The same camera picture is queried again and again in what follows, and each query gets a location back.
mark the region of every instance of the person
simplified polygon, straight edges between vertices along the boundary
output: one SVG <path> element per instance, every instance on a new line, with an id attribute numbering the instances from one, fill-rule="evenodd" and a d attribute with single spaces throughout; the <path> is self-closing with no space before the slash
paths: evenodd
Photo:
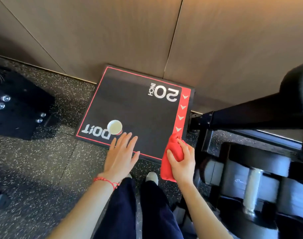
<path id="1" fill-rule="evenodd" d="M 113 139 L 107 153 L 104 171 L 84 193 L 71 212 L 52 231 L 48 239 L 90 239 L 98 218 L 108 199 L 106 214 L 94 234 L 94 239 L 135 239 L 136 198 L 134 180 L 130 171 L 138 161 L 140 152 L 132 157 L 137 136 L 130 140 L 132 133 L 125 132 L 118 141 Z M 184 160 L 177 162 L 170 150 L 167 156 L 178 187 L 185 198 L 191 219 L 199 239 L 232 238 L 227 229 L 213 214 L 193 184 L 195 151 L 190 145 L 178 140 Z M 114 190 L 109 183 L 120 183 Z M 182 233 L 169 208 L 168 200 L 158 187 L 157 174 L 150 172 L 140 189 L 143 214 L 142 236 L 146 238 L 182 239 Z"/>

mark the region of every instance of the red towel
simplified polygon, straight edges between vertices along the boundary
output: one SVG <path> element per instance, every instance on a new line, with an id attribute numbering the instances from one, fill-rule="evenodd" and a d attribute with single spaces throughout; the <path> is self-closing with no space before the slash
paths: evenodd
<path id="1" fill-rule="evenodd" d="M 171 166 L 167 157 L 167 150 L 170 149 L 170 151 L 172 151 L 173 156 L 175 157 L 175 159 L 180 162 L 184 159 L 184 153 L 182 152 L 182 148 L 179 145 L 179 143 L 177 142 L 177 138 L 179 138 L 181 140 L 181 136 L 179 136 L 177 133 L 173 133 L 170 137 L 169 137 L 169 141 L 168 144 L 166 146 L 165 152 L 164 152 L 164 156 L 163 159 L 161 161 L 161 167 L 160 167 L 160 176 L 162 179 L 164 180 L 170 180 L 173 182 L 176 182 L 175 179 L 173 178 L 173 173 L 171 170 Z"/>

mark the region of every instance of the leg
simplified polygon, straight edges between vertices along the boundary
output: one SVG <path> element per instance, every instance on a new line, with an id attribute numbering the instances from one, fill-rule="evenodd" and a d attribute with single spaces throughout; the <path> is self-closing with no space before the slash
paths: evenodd
<path id="1" fill-rule="evenodd" d="M 136 198 L 134 180 L 124 178 L 113 192 L 94 239 L 136 239 Z"/>
<path id="2" fill-rule="evenodd" d="M 178 224 L 169 208 L 166 195 L 154 181 L 141 186 L 143 239 L 183 239 Z"/>

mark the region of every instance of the person's left hand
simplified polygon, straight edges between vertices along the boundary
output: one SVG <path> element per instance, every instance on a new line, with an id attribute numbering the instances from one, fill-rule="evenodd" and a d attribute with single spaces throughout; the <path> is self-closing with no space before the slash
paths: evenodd
<path id="1" fill-rule="evenodd" d="M 136 152 L 132 157 L 134 146 L 138 139 L 137 136 L 129 142 L 132 133 L 124 132 L 116 143 L 116 138 L 113 139 L 109 151 L 107 153 L 104 172 L 99 174 L 111 182 L 120 182 L 132 170 L 133 166 L 138 161 L 140 152 Z"/>

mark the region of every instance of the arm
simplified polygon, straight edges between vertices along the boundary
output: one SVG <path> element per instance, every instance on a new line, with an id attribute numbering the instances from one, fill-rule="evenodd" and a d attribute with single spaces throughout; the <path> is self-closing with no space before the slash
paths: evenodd
<path id="1" fill-rule="evenodd" d="M 195 170 L 195 150 L 178 139 L 184 160 L 177 162 L 170 150 L 167 157 L 178 187 L 185 198 L 191 219 L 200 239 L 232 239 L 227 229 L 213 214 L 206 201 L 202 198 L 193 184 Z"/>
<path id="2" fill-rule="evenodd" d="M 131 135 L 131 132 L 128 135 L 124 132 L 117 144 L 116 138 L 113 139 L 107 153 L 104 172 L 98 176 L 119 183 L 129 174 L 139 156 L 137 152 L 133 158 L 131 157 L 138 139 L 136 136 L 129 142 Z M 95 181 L 47 239 L 90 239 L 112 192 L 113 186 L 110 183 L 102 180 Z"/>

